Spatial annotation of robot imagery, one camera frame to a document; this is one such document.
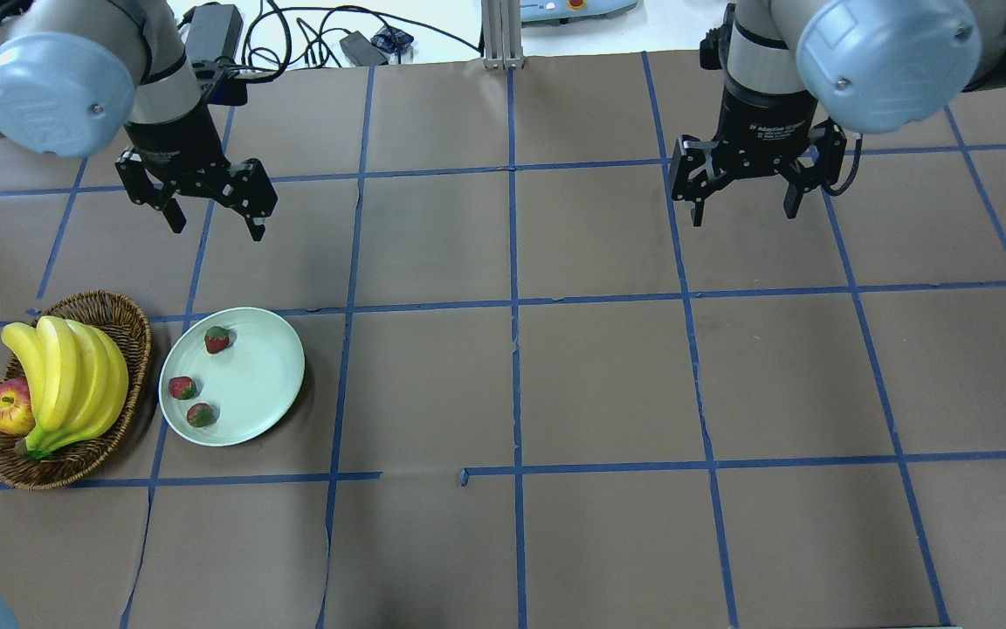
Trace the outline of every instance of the red strawberry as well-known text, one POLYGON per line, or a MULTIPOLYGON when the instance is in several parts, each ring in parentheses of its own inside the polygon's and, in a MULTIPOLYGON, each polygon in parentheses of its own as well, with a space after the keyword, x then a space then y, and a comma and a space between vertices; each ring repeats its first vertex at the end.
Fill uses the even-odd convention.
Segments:
POLYGON ((227 328, 212 326, 204 333, 204 349, 208 350, 208 354, 218 354, 228 345, 231 345, 231 335, 227 328))
POLYGON ((212 408, 208 404, 199 402, 193 404, 188 413, 184 415, 184 420, 191 427, 206 427, 210 423, 215 422, 215 411, 212 411, 212 408))
POLYGON ((188 375, 169 378, 169 394, 178 400, 192 400, 196 397, 196 382, 188 375))

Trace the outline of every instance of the wicker basket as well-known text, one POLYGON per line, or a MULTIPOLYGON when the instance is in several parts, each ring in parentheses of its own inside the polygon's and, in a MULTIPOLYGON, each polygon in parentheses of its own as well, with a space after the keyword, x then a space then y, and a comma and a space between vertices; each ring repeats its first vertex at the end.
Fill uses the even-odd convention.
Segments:
MULTIPOLYGON (((129 370, 127 404, 108 433, 95 439, 61 447, 48 458, 33 461, 15 454, 17 437, 0 433, 0 478, 17 489, 53 489, 92 473, 119 447, 135 418, 136 404, 147 378, 150 362, 150 321, 139 306, 123 295, 92 291, 72 295, 43 312, 63 319, 89 323, 107 333, 123 351, 129 370)), ((36 325, 36 318, 30 325, 36 325)), ((23 374, 17 357, 11 355, 3 381, 23 374)))

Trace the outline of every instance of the white plate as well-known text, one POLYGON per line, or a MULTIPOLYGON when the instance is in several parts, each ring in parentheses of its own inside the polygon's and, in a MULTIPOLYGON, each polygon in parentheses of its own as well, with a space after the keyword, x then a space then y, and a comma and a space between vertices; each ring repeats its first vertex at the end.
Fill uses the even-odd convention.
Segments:
POLYGON ((267 433, 301 390, 305 354, 301 339, 277 314, 261 308, 231 308, 200 319, 173 345, 161 367, 157 399, 173 433, 201 446, 233 446, 267 433), (227 328, 231 345, 218 354, 204 349, 204 333, 227 328), (175 400, 169 380, 188 375, 198 394, 175 400), (191 427, 185 414, 198 402, 216 413, 215 423, 191 427))

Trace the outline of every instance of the red apple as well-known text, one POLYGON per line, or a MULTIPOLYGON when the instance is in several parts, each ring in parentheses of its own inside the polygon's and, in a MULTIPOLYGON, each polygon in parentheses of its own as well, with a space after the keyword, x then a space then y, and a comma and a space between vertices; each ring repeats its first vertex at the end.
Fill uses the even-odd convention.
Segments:
POLYGON ((33 430, 33 409, 29 402, 29 383, 24 377, 0 383, 0 431, 24 437, 33 430))

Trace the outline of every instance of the white background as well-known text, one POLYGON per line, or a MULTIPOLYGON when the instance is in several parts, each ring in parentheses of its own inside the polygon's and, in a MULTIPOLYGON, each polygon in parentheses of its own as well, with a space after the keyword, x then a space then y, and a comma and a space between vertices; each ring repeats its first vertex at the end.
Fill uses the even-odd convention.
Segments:
MULTIPOLYGON (((598 55, 606 52, 636 52, 640 50, 696 49, 709 28, 721 23, 724 7, 729 0, 639 0, 639 5, 626 13, 613 17, 593 17, 560 25, 527 25, 522 29, 523 52, 527 56, 598 55)), ((170 0, 173 12, 182 15, 193 5, 203 0, 170 0)), ((259 15, 260 0, 221 0, 239 8, 243 16, 243 32, 255 16, 259 15)), ((337 3, 297 3, 293 0, 280 1, 287 7, 335 7, 337 3)), ((355 4, 376 11, 393 13, 396 16, 436 25, 464 39, 477 43, 480 39, 480 0, 356 0, 355 4)), ((296 11, 288 13, 293 33, 295 33, 295 56, 304 47, 304 38, 295 23, 298 16, 315 27, 323 17, 322 11, 296 11)), ((410 56, 404 56, 404 63, 437 63, 437 61, 458 61, 478 56, 471 48, 463 46, 446 36, 414 27, 399 25, 414 36, 410 56)), ((328 19, 328 25, 358 30, 370 38, 380 27, 373 16, 335 13, 328 19)), ((333 33, 333 50, 340 53, 339 41, 343 33, 333 33)), ((255 46, 271 46, 285 50, 282 25, 276 17, 267 17, 255 31, 255 46)))

